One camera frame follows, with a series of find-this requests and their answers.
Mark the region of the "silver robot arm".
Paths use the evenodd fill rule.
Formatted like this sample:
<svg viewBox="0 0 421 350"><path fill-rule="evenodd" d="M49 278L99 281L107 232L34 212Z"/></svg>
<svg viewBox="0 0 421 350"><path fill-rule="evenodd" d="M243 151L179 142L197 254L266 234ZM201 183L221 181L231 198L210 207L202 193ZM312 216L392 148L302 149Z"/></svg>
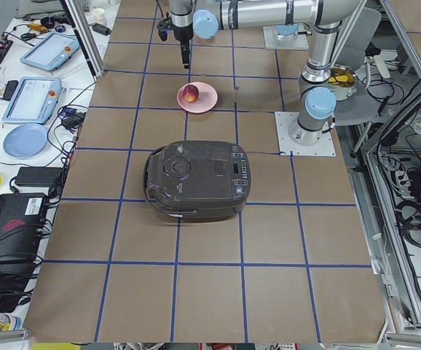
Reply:
<svg viewBox="0 0 421 350"><path fill-rule="evenodd" d="M288 127L291 139L302 146L318 142L337 104L328 80L340 26L340 22L316 25L312 31L308 59L299 75L300 111Z"/></svg>
<svg viewBox="0 0 421 350"><path fill-rule="evenodd" d="M162 41L172 31L181 43L184 67L189 68L189 42L194 35L211 39L218 31L246 27L305 23L312 45L302 75L319 80L334 62L342 21L362 7L360 1L170 1L170 12L157 30Z"/></svg>

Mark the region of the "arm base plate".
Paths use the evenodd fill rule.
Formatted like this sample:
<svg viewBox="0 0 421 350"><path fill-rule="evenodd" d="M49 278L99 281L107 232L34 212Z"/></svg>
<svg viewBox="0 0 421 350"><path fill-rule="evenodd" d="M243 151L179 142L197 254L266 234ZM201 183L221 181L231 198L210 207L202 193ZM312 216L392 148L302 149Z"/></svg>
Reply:
<svg viewBox="0 0 421 350"><path fill-rule="evenodd" d="M274 50L309 50L307 35L309 31L302 23L263 27L264 44Z"/></svg>
<svg viewBox="0 0 421 350"><path fill-rule="evenodd" d="M298 112L275 112L279 153L284 156L335 157L327 122L320 131L306 131L298 124Z"/></svg>

